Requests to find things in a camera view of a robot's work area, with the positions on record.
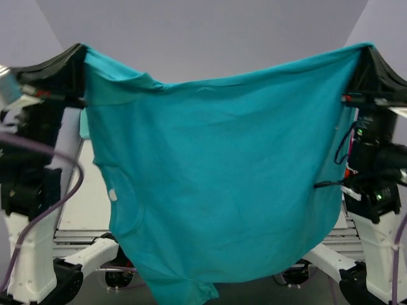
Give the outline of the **teal t-shirt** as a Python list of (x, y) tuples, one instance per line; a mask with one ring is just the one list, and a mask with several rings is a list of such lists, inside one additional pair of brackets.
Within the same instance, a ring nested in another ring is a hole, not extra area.
[[(356, 44), (228, 78), (164, 84), (94, 49), (88, 129), (109, 228), (159, 304), (203, 304), (216, 283), (274, 275), (336, 224), (335, 156), (354, 119), (341, 95)], [(203, 247), (175, 237), (236, 241)]]

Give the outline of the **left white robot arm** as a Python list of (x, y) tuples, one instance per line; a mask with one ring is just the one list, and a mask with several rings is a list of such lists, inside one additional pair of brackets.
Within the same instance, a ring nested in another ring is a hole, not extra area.
[(110, 262), (122, 266), (128, 250), (104, 234), (77, 254), (53, 255), (54, 229), (62, 195), (62, 171), (54, 157), (76, 164), (55, 150), (66, 108), (82, 109), (87, 48), (75, 44), (30, 67), (1, 67), (1, 117), (18, 109), (1, 133), (1, 212), (11, 261), (1, 285), (2, 304), (67, 304), (84, 279)]

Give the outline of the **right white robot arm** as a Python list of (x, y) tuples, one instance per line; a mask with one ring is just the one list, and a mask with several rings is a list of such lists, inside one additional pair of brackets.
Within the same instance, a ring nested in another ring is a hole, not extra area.
[(404, 304), (406, 264), (399, 186), (406, 185), (406, 146), (395, 144), (398, 117), (406, 113), (406, 81), (372, 46), (362, 49), (342, 103), (359, 112), (347, 174), (338, 181), (364, 252), (355, 261), (318, 245), (305, 259), (336, 281), (350, 304)]

